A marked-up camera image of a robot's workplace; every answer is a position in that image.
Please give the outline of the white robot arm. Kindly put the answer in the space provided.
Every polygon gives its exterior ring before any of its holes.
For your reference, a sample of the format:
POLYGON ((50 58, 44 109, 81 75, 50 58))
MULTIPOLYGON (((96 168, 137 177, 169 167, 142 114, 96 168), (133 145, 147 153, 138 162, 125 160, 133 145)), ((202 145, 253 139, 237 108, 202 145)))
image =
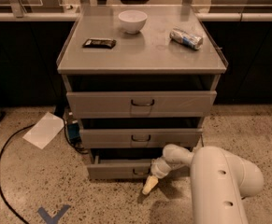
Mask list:
POLYGON ((256 164, 219 147, 191 152, 169 144, 151 162, 142 193, 149 194, 160 179, 182 167, 190 169, 194 224, 249 224, 242 199, 264 187, 256 164))

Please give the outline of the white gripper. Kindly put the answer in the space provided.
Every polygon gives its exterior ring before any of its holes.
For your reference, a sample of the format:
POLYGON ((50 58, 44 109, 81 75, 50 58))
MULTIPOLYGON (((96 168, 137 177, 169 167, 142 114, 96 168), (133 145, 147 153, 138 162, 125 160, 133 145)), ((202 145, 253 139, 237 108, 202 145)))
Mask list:
POLYGON ((151 162, 150 175, 143 187, 142 193, 148 195, 158 184, 158 179, 165 178, 173 170, 172 166, 163 158, 154 159, 151 162))

